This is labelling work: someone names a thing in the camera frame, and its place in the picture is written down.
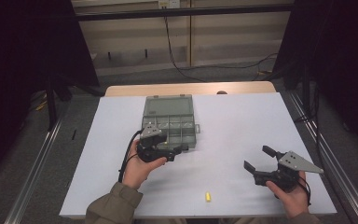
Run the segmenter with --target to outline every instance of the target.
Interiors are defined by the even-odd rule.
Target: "metal bracket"
[[[284,165],[295,171],[306,171],[317,174],[322,174],[323,169],[317,167],[311,162],[305,160],[293,151],[287,152],[279,161],[279,164]]]
[[[156,125],[149,123],[141,133],[141,139],[159,135],[161,130],[156,127]]]

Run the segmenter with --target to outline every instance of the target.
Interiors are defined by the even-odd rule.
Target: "wall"
[[[107,2],[99,0],[91,4],[89,0],[73,0],[73,5],[76,13],[158,8],[158,1],[130,0],[127,2],[136,3],[111,5]],[[180,1],[181,7],[286,3],[293,0]],[[173,58],[178,66],[260,60],[278,52],[289,15],[289,12],[274,12],[168,18]],[[82,21],[80,26],[89,52],[96,55],[94,66],[99,76],[173,67],[163,18]]]

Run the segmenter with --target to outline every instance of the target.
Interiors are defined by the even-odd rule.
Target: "cable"
[[[131,156],[129,159],[127,159],[128,154],[129,154],[129,152],[130,152],[130,148],[131,148],[133,139],[135,139],[136,135],[141,134],[141,133],[142,133],[142,130],[137,131],[137,132],[133,135],[133,137],[131,138],[131,140],[130,140],[130,143],[129,143],[128,147],[127,147],[126,154],[124,155],[124,160],[123,160],[123,162],[121,163],[121,168],[118,170],[118,171],[119,171],[119,174],[118,174],[118,182],[119,182],[119,183],[121,183],[121,182],[123,181],[123,176],[124,176],[124,172],[125,172],[126,167],[127,167],[127,162],[128,162],[133,156],[138,155],[138,154],[135,154],[135,155]]]
[[[244,68],[250,68],[250,67],[255,67],[260,65],[262,62],[266,61],[266,60],[270,60],[270,59],[275,59],[275,58],[271,58],[274,55],[278,55],[278,53],[271,53],[269,54],[267,57],[265,57],[264,59],[258,61],[257,63],[251,64],[251,65],[247,65],[247,66],[219,66],[219,65],[207,65],[207,66],[194,66],[194,67],[188,67],[188,68],[180,68],[176,65],[175,60],[173,58],[173,54],[172,54],[172,47],[171,47],[171,39],[170,39],[170,31],[169,31],[169,27],[168,27],[168,19],[167,17],[164,17],[164,21],[165,21],[165,28],[167,31],[167,38],[168,38],[168,47],[169,47],[169,52],[170,52],[170,59],[171,62],[173,64],[173,66],[178,70],[178,72],[184,76],[184,77],[188,77],[188,78],[192,78],[192,79],[196,79],[197,81],[201,81],[201,82],[207,82],[205,80],[196,78],[196,77],[190,77],[185,75],[182,71],[185,70],[193,70],[193,69],[200,69],[200,68],[232,68],[232,69],[244,69]]]
[[[305,191],[305,193],[307,194],[307,198],[308,198],[308,206],[310,206],[310,185],[308,184],[308,182],[303,178],[303,177],[299,177],[300,179],[302,179],[305,183],[305,185],[307,187],[305,187],[304,185],[302,185],[299,181],[297,181],[297,184]]]
[[[166,30],[167,30],[168,47],[169,47],[169,50],[170,50],[170,58],[171,58],[171,62],[172,62],[172,64],[173,64],[173,66],[174,66],[174,67],[176,68],[176,70],[178,70],[178,72],[179,72],[182,76],[184,76],[184,77],[192,78],[192,79],[195,79],[195,80],[200,81],[200,82],[207,82],[207,81],[205,81],[205,80],[202,80],[202,79],[199,79],[199,78],[196,78],[196,77],[190,77],[190,76],[185,75],[185,74],[181,71],[181,69],[180,69],[178,66],[176,66],[175,59],[173,58],[173,55],[172,55],[171,40],[170,40],[170,31],[169,31],[169,29],[168,29],[168,19],[167,19],[167,17],[164,17],[164,20],[165,20],[165,28],[166,28]]]

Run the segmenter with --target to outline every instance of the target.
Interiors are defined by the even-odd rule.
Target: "white table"
[[[193,95],[196,148],[152,172],[136,218],[254,217],[284,214],[269,189],[256,186],[243,161],[256,170],[273,171],[275,158],[267,145],[293,150],[311,161],[279,93]],[[132,135],[141,128],[144,96],[101,99],[60,216],[83,218],[87,206],[109,192]],[[336,209],[316,174],[307,173],[312,191],[310,211],[334,214]],[[205,192],[212,200],[205,202]]]

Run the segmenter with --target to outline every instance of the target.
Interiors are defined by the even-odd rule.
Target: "yellow foam block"
[[[205,201],[207,203],[209,203],[211,201],[211,193],[208,191],[205,193]]]

